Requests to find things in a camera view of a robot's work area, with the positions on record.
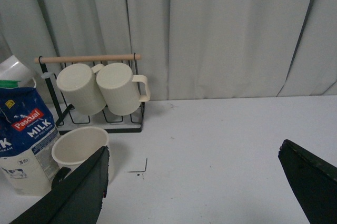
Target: mug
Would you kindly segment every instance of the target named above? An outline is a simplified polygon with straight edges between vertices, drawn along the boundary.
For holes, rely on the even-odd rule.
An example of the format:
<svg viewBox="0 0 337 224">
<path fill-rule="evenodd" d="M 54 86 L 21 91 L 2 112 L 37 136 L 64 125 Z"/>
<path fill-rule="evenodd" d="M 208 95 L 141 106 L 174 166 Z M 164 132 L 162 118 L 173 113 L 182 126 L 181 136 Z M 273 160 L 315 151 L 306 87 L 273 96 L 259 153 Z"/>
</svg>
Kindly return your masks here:
<svg viewBox="0 0 337 224">
<path fill-rule="evenodd" d="M 102 128 L 93 126 L 81 127 L 62 135 L 52 148 L 52 157 L 61 168 L 59 172 L 62 173 L 63 170 L 69 171 L 63 174 L 63 177 L 65 177 L 102 146 L 107 146 L 110 152 L 108 179 L 111 182 L 114 175 L 114 167 L 111 158 L 109 135 Z"/>
<path fill-rule="evenodd" d="M 147 78 L 144 75 L 133 75 L 126 64 L 97 65 L 97 68 L 100 70 L 96 82 L 113 114 L 129 115 L 139 108 L 141 102 L 150 100 Z M 137 82 L 145 84 L 146 95 L 140 95 Z"/>
<path fill-rule="evenodd" d="M 22 64 L 14 55 L 0 64 L 0 79 L 17 80 L 19 81 L 19 87 L 24 87 L 31 79 L 34 81 L 34 87 L 36 87 L 35 74 L 34 71 Z"/>
<path fill-rule="evenodd" d="M 100 68 L 101 65 L 90 68 L 85 64 L 73 64 L 57 77 L 56 84 L 64 97 L 83 115 L 97 114 L 106 105 L 95 80 Z"/>
</svg>

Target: wooden rod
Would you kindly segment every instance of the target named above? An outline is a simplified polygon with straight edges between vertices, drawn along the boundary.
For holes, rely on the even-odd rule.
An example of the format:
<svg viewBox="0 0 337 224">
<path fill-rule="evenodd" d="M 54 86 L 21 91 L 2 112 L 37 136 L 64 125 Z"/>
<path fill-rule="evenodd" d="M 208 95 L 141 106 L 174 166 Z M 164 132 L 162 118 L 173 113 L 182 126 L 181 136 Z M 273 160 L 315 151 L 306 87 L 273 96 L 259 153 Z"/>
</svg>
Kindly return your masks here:
<svg viewBox="0 0 337 224">
<path fill-rule="evenodd" d="M 92 61 L 115 61 L 115 60 L 140 60 L 140 54 L 125 54 L 125 55 L 98 55 L 98 56 L 74 56 L 74 57 L 41 57 L 41 64 L 48 63 L 78 63 Z M 39 64 L 38 57 L 34 59 L 36 64 Z"/>
</svg>

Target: gray curtain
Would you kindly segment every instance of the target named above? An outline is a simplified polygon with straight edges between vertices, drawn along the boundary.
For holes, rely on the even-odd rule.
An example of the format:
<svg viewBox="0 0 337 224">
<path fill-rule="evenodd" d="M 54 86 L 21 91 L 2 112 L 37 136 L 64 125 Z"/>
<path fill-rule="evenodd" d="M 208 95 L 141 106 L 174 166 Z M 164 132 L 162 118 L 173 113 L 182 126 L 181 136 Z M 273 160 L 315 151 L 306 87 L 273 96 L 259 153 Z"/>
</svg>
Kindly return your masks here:
<svg viewBox="0 0 337 224">
<path fill-rule="evenodd" d="M 0 0 L 0 27 L 39 74 L 39 55 L 140 53 L 152 99 L 335 95 L 337 1 L 314 0 L 299 41 L 309 2 Z"/>
</svg>

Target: cream mug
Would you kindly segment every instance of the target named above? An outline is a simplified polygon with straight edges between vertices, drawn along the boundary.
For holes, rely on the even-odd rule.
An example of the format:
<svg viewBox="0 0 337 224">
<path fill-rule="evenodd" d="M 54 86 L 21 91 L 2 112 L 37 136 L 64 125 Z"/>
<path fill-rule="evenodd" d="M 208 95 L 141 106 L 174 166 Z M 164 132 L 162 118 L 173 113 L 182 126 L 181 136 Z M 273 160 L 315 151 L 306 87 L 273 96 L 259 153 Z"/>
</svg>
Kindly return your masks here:
<svg viewBox="0 0 337 224">
<path fill-rule="evenodd" d="M 150 89 L 144 75 L 133 75 L 131 68 L 123 63 L 97 65 L 99 68 L 96 82 L 113 114 L 129 115 L 139 108 L 141 102 L 150 100 Z M 140 95 L 137 82 L 145 84 L 146 95 Z"/>
<path fill-rule="evenodd" d="M 95 73 L 102 66 L 90 68 L 85 64 L 73 64 L 57 77 L 56 84 L 64 97 L 83 115 L 97 114 L 106 105 L 95 79 Z"/>
<path fill-rule="evenodd" d="M 110 153 L 108 163 L 110 183 L 114 175 L 114 166 L 111 158 L 109 135 L 102 128 L 88 126 L 69 131 L 56 141 L 52 148 L 52 156 L 60 168 L 65 167 L 73 172 L 102 146 L 107 146 Z"/>
</svg>

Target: mug rack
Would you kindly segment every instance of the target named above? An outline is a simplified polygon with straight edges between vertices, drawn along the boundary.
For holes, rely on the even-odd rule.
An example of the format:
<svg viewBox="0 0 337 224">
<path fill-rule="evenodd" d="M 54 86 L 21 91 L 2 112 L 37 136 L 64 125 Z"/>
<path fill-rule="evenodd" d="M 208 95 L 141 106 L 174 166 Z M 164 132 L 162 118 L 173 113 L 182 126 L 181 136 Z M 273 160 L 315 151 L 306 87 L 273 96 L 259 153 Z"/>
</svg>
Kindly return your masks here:
<svg viewBox="0 0 337 224">
<path fill-rule="evenodd" d="M 39 64 L 42 70 L 42 78 L 45 79 L 47 88 L 53 101 L 58 119 L 55 125 L 61 135 L 71 131 L 71 127 L 83 127 L 89 126 L 93 123 L 93 117 L 97 120 L 98 126 L 102 125 L 108 133 L 140 133 L 143 129 L 145 103 L 142 102 L 139 108 L 128 116 L 113 115 L 107 108 L 107 106 L 98 114 L 93 116 L 84 116 L 78 113 L 72 104 L 68 104 L 64 95 L 61 93 L 63 104 L 59 103 L 55 88 L 52 81 L 54 77 L 57 79 L 56 74 L 48 72 L 46 64 L 60 63 L 64 67 L 67 64 L 79 63 L 79 62 L 91 62 L 95 65 L 95 62 L 109 62 L 119 61 L 126 63 L 130 66 L 134 74 L 138 75 L 137 60 L 141 59 L 140 54 L 126 54 L 126 55 L 99 55 L 99 56 L 74 56 L 74 57 L 43 57 L 35 58 L 34 62 Z M 138 90 L 141 93 L 140 84 L 138 84 Z"/>
</svg>

